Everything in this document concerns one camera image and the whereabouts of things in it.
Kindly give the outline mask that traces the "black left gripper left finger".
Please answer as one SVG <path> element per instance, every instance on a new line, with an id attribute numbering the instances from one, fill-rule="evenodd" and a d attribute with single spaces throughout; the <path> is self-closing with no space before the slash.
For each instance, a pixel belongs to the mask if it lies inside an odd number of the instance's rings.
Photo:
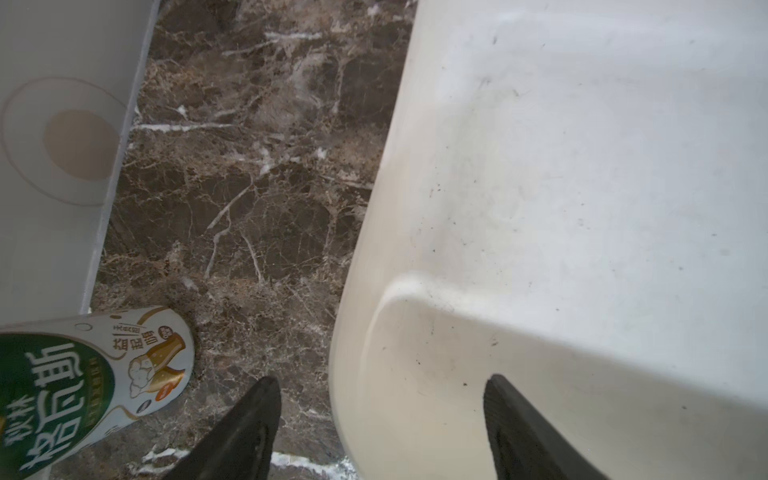
<path id="1" fill-rule="evenodd" d="M 259 379 L 164 479 L 267 478 L 281 407 L 278 380 Z"/>

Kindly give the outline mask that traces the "white plastic bin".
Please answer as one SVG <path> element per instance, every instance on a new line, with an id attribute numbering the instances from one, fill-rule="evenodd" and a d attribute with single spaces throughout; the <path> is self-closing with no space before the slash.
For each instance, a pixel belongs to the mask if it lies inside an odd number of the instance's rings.
<path id="1" fill-rule="evenodd" d="M 422 1 L 329 383 L 365 479 L 491 479 L 505 376 L 612 479 L 767 475 L 767 5 Z"/>

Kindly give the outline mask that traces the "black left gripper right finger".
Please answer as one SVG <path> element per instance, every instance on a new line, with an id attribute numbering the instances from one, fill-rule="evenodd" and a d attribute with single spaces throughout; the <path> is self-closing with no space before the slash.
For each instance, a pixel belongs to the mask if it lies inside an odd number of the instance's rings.
<path id="1" fill-rule="evenodd" d="M 499 479 L 607 479 L 504 376 L 486 382 L 483 412 Z"/>

